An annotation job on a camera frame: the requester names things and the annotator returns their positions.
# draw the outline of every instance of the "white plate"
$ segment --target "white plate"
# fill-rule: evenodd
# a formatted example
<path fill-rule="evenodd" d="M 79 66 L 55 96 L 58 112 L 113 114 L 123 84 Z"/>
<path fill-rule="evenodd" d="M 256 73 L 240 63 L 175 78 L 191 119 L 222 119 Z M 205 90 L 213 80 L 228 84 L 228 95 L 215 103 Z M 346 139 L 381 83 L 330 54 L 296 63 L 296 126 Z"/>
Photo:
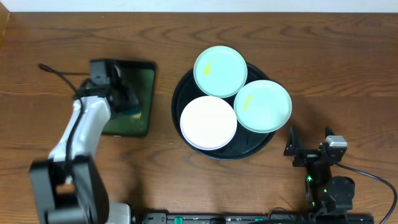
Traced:
<path fill-rule="evenodd" d="M 198 149 L 219 149 L 233 138 L 238 122 L 232 107 L 214 96 L 191 101 L 182 111 L 180 128 L 184 138 Z"/>

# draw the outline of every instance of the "wire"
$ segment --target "wire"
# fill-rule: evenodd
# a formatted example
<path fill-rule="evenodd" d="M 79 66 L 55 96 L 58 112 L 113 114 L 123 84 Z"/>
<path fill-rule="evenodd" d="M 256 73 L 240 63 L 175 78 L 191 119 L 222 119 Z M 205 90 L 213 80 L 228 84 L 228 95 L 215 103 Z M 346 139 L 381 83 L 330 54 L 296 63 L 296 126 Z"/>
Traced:
<path fill-rule="evenodd" d="M 269 220 L 271 219 L 272 213 L 273 213 L 275 210 L 277 210 L 277 209 L 282 209 L 283 211 L 287 212 L 287 210 L 284 209 L 284 208 L 282 208 L 282 207 L 275 207 L 275 208 L 271 209 L 271 211 L 268 213 L 267 218 L 268 218 Z"/>
<path fill-rule="evenodd" d="M 351 167 L 348 167 L 348 166 L 345 166 L 345 165 L 342 165 L 342 164 L 339 164 L 339 163 L 335 162 L 333 159 L 330 158 L 327 147 L 325 149 L 326 149 L 326 156 L 329 158 L 329 160 L 332 161 L 332 163 L 334 163 L 334 165 L 336 165 L 338 167 L 341 167 L 341 168 L 344 168 L 344 169 L 347 169 L 347 170 L 350 170 L 350 171 L 353 171 L 355 173 L 362 174 L 362 175 L 365 175 L 367 177 L 371 177 L 373 179 L 376 179 L 376 180 L 382 182 L 383 184 L 386 184 L 387 186 L 389 186 L 391 188 L 392 193 L 394 193 L 394 199 L 392 201 L 392 205 L 391 205 L 390 210 L 387 212 L 387 215 L 381 220 L 380 224 L 385 223 L 387 221 L 387 219 L 390 217 L 390 215 L 392 214 L 392 212 L 394 211 L 394 209 L 396 208 L 396 205 L 397 205 L 397 190 L 395 189 L 395 187 L 392 184 L 390 184 L 388 181 L 386 181 L 383 178 L 380 178 L 380 177 L 378 177 L 376 175 L 372 175 L 370 173 L 367 173 L 367 172 L 364 172 L 364 171 L 361 171 L 361 170 L 358 170 L 358 169 L 354 169 L 354 168 L 351 168 Z"/>
<path fill-rule="evenodd" d="M 82 74 L 82 73 L 66 73 L 66 72 L 59 72 L 59 71 L 57 71 L 57 70 L 55 70 L 55 69 L 52 69 L 52 68 L 50 68 L 49 66 L 44 65 L 44 64 L 42 64 L 42 63 L 38 64 L 38 66 L 39 66 L 39 68 L 40 68 L 41 70 L 43 70 L 43 71 L 46 71 L 46 72 L 49 72 L 49 73 L 53 73 L 53 74 L 58 75 L 58 76 L 59 76 L 63 81 L 65 81 L 65 82 L 69 85 L 69 87 L 75 92 L 76 97 L 77 97 L 77 98 L 79 99 L 79 101 L 80 101 L 80 112 L 79 112 L 79 115 L 78 115 L 78 117 L 77 117 L 77 119 L 76 119 L 76 121 L 75 121 L 75 124 L 73 124 L 72 129 L 70 130 L 69 137 L 68 137 L 68 139 L 67 139 L 66 149 L 65 149 L 65 170 L 66 170 L 67 174 L 71 174 L 71 169 L 70 169 L 70 168 L 71 168 L 71 161 L 72 161 L 72 158 L 71 158 L 71 155 L 70 155 L 70 154 L 71 154 L 71 150 L 72 150 L 73 135 L 74 135 L 74 133 L 75 133 L 75 131 L 76 131 L 76 129 L 77 129 L 77 126 L 79 125 L 79 122 L 80 122 L 80 120 L 81 120 L 81 117 L 83 116 L 85 107 L 84 107 L 83 101 L 81 100 L 81 96 L 80 96 L 79 93 L 78 93 L 78 90 L 73 86 L 73 84 L 72 84 L 68 79 L 66 79 L 66 78 L 64 77 L 64 75 L 72 75 L 72 74 L 76 75 L 76 74 Z"/>
<path fill-rule="evenodd" d="M 48 65 L 44 65 L 42 63 L 38 64 L 39 68 L 43 71 L 46 72 L 50 72 L 50 73 L 54 73 L 54 72 L 58 72 L 59 74 L 62 75 L 89 75 L 89 73 L 85 73 L 85 72 L 60 72 L 60 71 L 56 71 L 54 69 L 52 69 L 51 67 L 49 67 Z"/>

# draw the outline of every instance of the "black tray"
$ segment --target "black tray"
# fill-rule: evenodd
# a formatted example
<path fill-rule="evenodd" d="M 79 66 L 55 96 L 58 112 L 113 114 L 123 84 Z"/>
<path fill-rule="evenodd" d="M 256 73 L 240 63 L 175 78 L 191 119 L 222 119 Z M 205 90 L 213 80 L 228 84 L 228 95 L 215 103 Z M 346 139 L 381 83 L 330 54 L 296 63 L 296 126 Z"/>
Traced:
<path fill-rule="evenodd" d="M 264 72 L 249 63 L 247 63 L 247 65 L 248 79 L 246 80 L 246 84 L 256 80 L 269 80 Z M 183 109 L 189 104 L 189 102 L 201 96 L 206 96 L 206 94 L 204 94 L 204 92 L 202 92 L 195 83 L 192 69 L 182 77 L 174 90 L 172 99 L 172 117 L 175 129 L 185 143 L 187 143 L 196 152 L 214 159 L 242 159 L 260 151 L 274 136 L 275 131 L 265 134 L 255 133 L 247 130 L 238 121 L 238 127 L 234 137 L 224 147 L 217 150 L 207 151 L 192 146 L 181 133 L 180 118 Z M 235 96 L 236 95 L 233 95 L 224 100 L 233 107 Z"/>

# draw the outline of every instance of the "green led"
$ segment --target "green led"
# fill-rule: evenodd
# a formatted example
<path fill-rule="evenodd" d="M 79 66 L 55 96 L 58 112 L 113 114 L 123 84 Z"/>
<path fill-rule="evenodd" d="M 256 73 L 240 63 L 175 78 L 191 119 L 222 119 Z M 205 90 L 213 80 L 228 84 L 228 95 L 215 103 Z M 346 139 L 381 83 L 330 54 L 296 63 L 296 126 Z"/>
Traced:
<path fill-rule="evenodd" d="M 182 217 L 175 217 L 174 218 L 174 224 L 182 224 L 183 218 Z"/>

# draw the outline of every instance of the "light blue plate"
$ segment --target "light blue plate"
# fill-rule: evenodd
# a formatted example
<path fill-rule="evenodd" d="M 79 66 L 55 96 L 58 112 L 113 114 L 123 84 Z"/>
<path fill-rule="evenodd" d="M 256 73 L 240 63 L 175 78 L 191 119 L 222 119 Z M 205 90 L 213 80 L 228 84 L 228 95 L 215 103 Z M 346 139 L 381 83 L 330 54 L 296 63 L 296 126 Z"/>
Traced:
<path fill-rule="evenodd" d="M 199 88 L 210 96 L 226 98 L 235 95 L 245 84 L 248 67 L 236 50 L 215 46 L 202 52 L 193 67 Z"/>
<path fill-rule="evenodd" d="M 248 130 L 269 133 L 281 128 L 292 114 L 292 100 L 278 83 L 258 80 L 245 85 L 236 95 L 234 110 Z"/>

